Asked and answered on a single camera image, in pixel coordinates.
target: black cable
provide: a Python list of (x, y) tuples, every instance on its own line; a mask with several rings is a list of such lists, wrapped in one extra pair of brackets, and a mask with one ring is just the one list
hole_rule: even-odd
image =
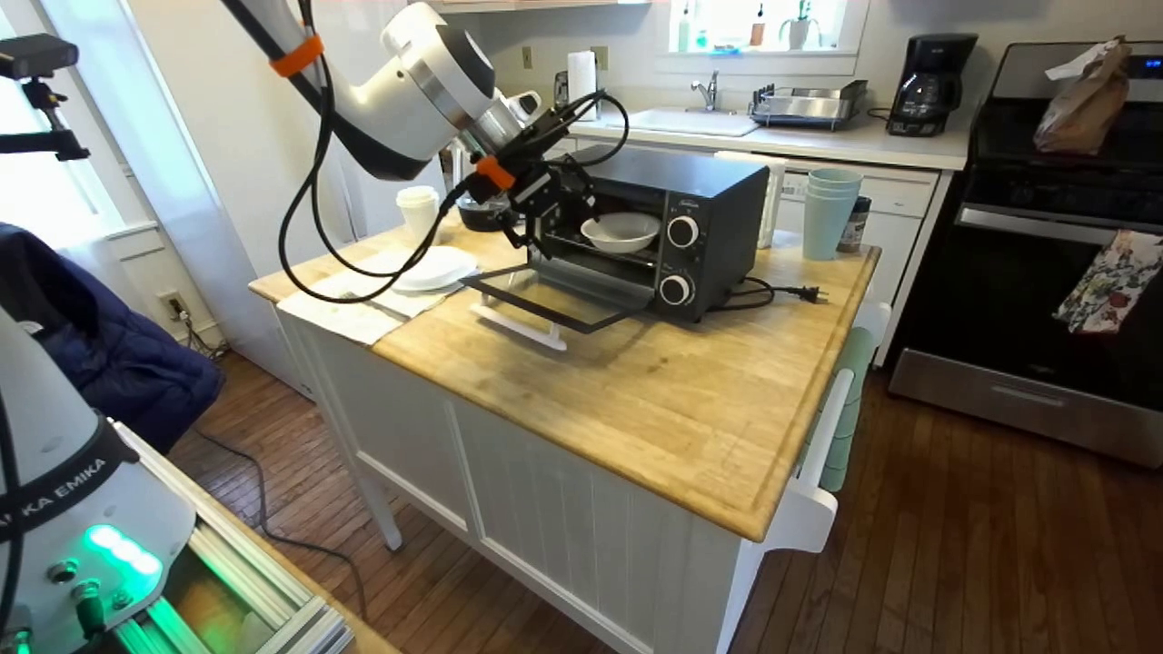
[(204, 351), (210, 358), (226, 356), (226, 350), (215, 350), (204, 333), (197, 333), (193, 317), (187, 307), (180, 307), (180, 323), (187, 332), (187, 350), (197, 350), (197, 351)]
[[(303, 13), (303, 26), (307, 26), (307, 29), (318, 29), (318, 26), (314, 26), (314, 0), (300, 0), (300, 13)], [(564, 121), (568, 121), (568, 123), (583, 121), (590, 108), (596, 108), (596, 102), (612, 102), (612, 105), (622, 111), (622, 138), (612, 144), (612, 154), (604, 154), (604, 156), (596, 156), (596, 161), (577, 163), (577, 161), (568, 156), (568, 163), (575, 163), (575, 167), (604, 163), (604, 161), (612, 161), (612, 156), (628, 140), (628, 111), (624, 111), (624, 105), (622, 105), (613, 96), (607, 96), (607, 89), (591, 89), (591, 96), (587, 96), (587, 98), (577, 98), (577, 102), (568, 102), (568, 105), (564, 105)], [(339, 111), (335, 111), (335, 75), (331, 75), (326, 56), (319, 56), (319, 105), (318, 105), (318, 108), (319, 108), (319, 129), (318, 129), (314, 163), (309, 163), (303, 184), (293, 190), (293, 196), (292, 196), (292, 202), (287, 202), (287, 209), (285, 209), (285, 218), (281, 218), (281, 247), (278, 247), (278, 252), (281, 252), (281, 269), (287, 272), (287, 281), (292, 281), (303, 293), (309, 293), (309, 298), (318, 298), (318, 300), (359, 306), (359, 300), (372, 300), (372, 298), (387, 293), (404, 272), (412, 272), (412, 269), (429, 255), (429, 247), (438, 243), (441, 221), (445, 221), (447, 209), (468, 194), (473, 174), (462, 177), (462, 180), (441, 198), (438, 221), (429, 224), (424, 238), (406, 255), (406, 260), (404, 260), (399, 269), (363, 269), (363, 265), (350, 260), (350, 258), (331, 243), (326, 224), (323, 224), (323, 209), (319, 209), (319, 167), (323, 167), (323, 161), (326, 161), (326, 149), (331, 149), (331, 138), (335, 138), (335, 123), (339, 123)], [(555, 144), (555, 133), (543, 133), (543, 138), (519, 140), (519, 149), (531, 149), (535, 156), (549, 154), (554, 144)], [(303, 206), (307, 194), (309, 194), (318, 236), (319, 236), (319, 243), (326, 247), (326, 255), (331, 255), (343, 269), (353, 269), (353, 272), (359, 272), (359, 275), (387, 281), (383, 288), (376, 288), (376, 292), (369, 292), (369, 293), (323, 293), (323, 292), (314, 292), (314, 288), (293, 272), (287, 247), (292, 247), (292, 221), (293, 221), (293, 209)]]
[[(0, 476), (5, 476), (5, 493), (16, 493), (23, 488), (5, 395), (0, 395)], [(16, 532), (9, 538), (9, 567), (5, 567), (5, 588), (0, 588), (0, 633), (9, 627), (9, 616), (16, 609), (16, 585), (20, 585), (23, 557), (26, 557), (26, 535), (23, 535), (20, 510), (12, 510), (12, 523), (16, 523)]]
[(812, 306), (824, 300), (820, 288), (780, 288), (761, 275), (744, 275), (737, 288), (731, 288), (728, 300), (716, 306), (716, 311), (765, 307), (773, 300), (773, 293), (797, 293), (800, 300), (812, 300)]
[(314, 545), (314, 542), (300, 542), (300, 538), (278, 535), (278, 532), (264, 523), (264, 521), (270, 521), (270, 510), (264, 510), (264, 471), (261, 471), (261, 460), (257, 460), (253, 455), (239, 450), (239, 447), (221, 443), (221, 439), (210, 435), (210, 433), (201, 433), (201, 429), (189, 429), (189, 433), (197, 433), (204, 443), (210, 443), (210, 447), (220, 447), (220, 450), (226, 450), (226, 455), (233, 455), (233, 456), (239, 456), (239, 460), (246, 460), (246, 465), (253, 467), (257, 516), (246, 521), (246, 523), (252, 523), (257, 535), (264, 535), (270, 542), (292, 545), (292, 547), (307, 547), (307, 553), (331, 557), (331, 559), (339, 559), (339, 564), (346, 564), (346, 567), (353, 571), (358, 597), (359, 597), (359, 613), (363, 613), (363, 621), (369, 621), (369, 592), (363, 592), (363, 574), (359, 574), (358, 559), (346, 557), (346, 553), (339, 553), (339, 547), (323, 547), (323, 545)]

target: green light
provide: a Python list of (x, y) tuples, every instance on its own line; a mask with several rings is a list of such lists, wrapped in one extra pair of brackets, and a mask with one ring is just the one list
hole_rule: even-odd
[(101, 547), (112, 547), (119, 542), (119, 535), (108, 523), (95, 525), (88, 538)]
[(137, 542), (125, 538), (108, 523), (90, 525), (88, 542), (106, 547), (106, 557), (112, 557), (118, 564), (132, 567), (134, 574), (149, 574), (149, 578), (159, 574), (159, 559), (153, 553), (147, 553)]

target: blue jacket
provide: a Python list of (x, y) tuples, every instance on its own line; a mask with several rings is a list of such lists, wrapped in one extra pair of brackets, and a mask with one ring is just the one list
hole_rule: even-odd
[(180, 345), (90, 272), (5, 221), (0, 306), (39, 323), (37, 341), (81, 395), (157, 450), (170, 450), (221, 389), (215, 358)]

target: black toaster oven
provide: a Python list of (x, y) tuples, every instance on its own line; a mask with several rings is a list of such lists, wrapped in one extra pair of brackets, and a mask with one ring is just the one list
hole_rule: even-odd
[[(607, 144), (583, 149), (575, 161), (596, 161), (599, 154)], [(767, 167), (761, 163), (624, 144), (617, 156), (587, 167), (577, 184), (587, 190), (564, 194), (554, 209), (528, 224), (528, 269), (543, 283), (607, 306), (613, 321), (653, 311), (698, 323), (757, 265), (767, 194)], [(658, 218), (658, 236), (633, 255), (599, 252), (583, 224), (617, 209)], [(492, 275), (478, 275), (468, 288), (524, 306), (524, 298), (492, 288)], [(575, 332), (599, 327), (572, 317), (554, 321)]]

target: oven handle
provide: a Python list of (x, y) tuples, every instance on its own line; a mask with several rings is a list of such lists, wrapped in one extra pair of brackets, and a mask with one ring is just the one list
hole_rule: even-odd
[(982, 206), (959, 206), (955, 224), (973, 224), (973, 230), (989, 230), (989, 232), (1022, 232), (1022, 236), (1064, 238), (1064, 243), (1095, 243), (1095, 247), (1110, 247), (1116, 236), (1116, 230), (1043, 221), (1043, 218), (1001, 215), (1001, 209), (982, 209)]

